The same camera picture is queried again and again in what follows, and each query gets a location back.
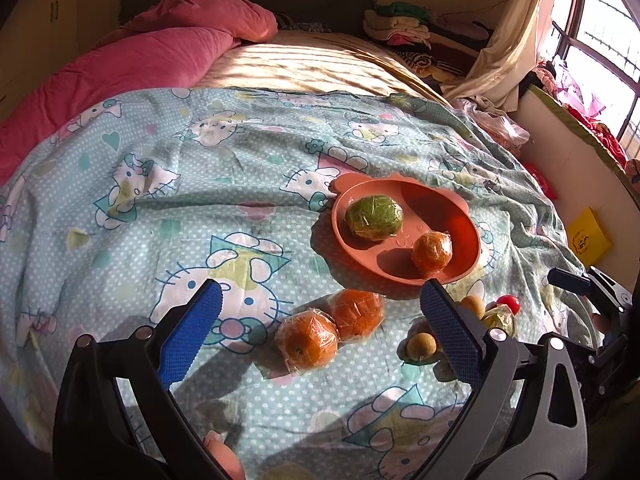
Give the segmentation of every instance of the pink pillow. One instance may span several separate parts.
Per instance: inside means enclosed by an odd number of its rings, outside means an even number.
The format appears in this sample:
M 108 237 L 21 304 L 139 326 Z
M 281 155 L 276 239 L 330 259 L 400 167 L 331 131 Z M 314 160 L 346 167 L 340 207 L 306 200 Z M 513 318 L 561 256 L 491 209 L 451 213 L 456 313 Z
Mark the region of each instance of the pink pillow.
M 0 185 L 39 142 L 82 111 L 123 92 L 194 86 L 214 60 L 238 44 L 220 30 L 166 28 L 80 56 L 25 97 L 0 125 Z
M 254 43 L 268 41 L 278 32 L 273 13 L 249 0 L 160 0 L 102 38 L 97 46 L 169 27 L 215 28 Z

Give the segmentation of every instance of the polka dot fabric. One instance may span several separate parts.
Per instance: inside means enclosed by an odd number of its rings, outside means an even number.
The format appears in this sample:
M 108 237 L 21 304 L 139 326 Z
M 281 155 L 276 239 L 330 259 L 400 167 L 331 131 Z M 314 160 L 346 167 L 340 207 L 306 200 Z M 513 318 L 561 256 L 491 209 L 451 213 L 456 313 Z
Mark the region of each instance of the polka dot fabric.
M 328 186 L 344 173 L 401 173 L 454 190 L 482 253 L 447 286 L 452 297 L 517 296 L 524 341 L 549 330 L 594 337 L 586 307 L 544 279 L 553 266 L 581 270 L 555 209 L 465 116 L 403 94 L 235 88 L 136 91 L 95 109 L 37 146 L 0 193 L 0 393 L 42 449 L 79 335 L 129 336 L 214 278 L 220 319 L 172 386 L 198 434 L 221 433 L 249 479 L 417 469 L 469 389 L 398 359 L 417 294 L 357 270 L 338 246 Z M 385 321 L 329 365 L 288 375 L 273 333 L 343 287 L 385 294 Z M 120 387 L 139 440 L 157 453 L 127 382 Z M 421 415 L 402 415 L 409 405 Z M 416 432 L 432 445 L 410 442 Z

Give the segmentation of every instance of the orange plate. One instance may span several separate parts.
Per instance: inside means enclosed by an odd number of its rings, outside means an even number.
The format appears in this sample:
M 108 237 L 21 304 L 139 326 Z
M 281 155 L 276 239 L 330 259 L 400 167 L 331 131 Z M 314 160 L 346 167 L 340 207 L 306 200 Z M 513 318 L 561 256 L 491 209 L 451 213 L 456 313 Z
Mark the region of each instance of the orange plate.
M 331 214 L 335 237 L 349 256 L 379 276 L 405 285 L 422 286 L 425 279 L 412 262 L 411 251 L 414 242 L 429 229 L 448 231 L 451 236 L 453 257 L 449 265 L 433 276 L 440 283 L 464 278 L 476 266 L 480 238 L 467 215 L 468 205 L 455 192 L 432 189 L 397 173 L 389 178 L 347 173 L 332 182 L 332 191 L 338 194 Z M 404 222 L 396 236 L 370 242 L 351 234 L 344 215 L 351 203 L 378 194 L 399 203 Z

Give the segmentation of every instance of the beige bed sheet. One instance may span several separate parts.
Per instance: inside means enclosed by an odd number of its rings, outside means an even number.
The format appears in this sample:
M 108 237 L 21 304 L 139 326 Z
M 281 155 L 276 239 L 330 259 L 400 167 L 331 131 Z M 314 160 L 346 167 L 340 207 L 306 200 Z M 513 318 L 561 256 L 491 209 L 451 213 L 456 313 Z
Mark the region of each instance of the beige bed sheet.
M 196 86 L 360 95 L 405 92 L 449 106 L 394 54 L 348 34 L 300 30 L 281 30 L 269 43 L 230 50 Z

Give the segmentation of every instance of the blue gripper pad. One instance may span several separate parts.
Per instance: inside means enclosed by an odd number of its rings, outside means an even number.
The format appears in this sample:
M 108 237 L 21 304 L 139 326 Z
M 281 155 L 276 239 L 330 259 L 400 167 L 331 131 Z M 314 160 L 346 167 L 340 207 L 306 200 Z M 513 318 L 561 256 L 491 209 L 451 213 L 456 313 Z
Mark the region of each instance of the blue gripper pad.
M 429 322 L 436 339 L 456 373 L 456 377 L 472 388 L 482 380 L 482 351 L 452 308 L 453 300 L 439 283 L 431 280 L 420 291 L 420 310 Z
M 222 289 L 207 280 L 193 295 L 189 309 L 160 349 L 158 378 L 165 390 L 184 379 L 222 311 Z

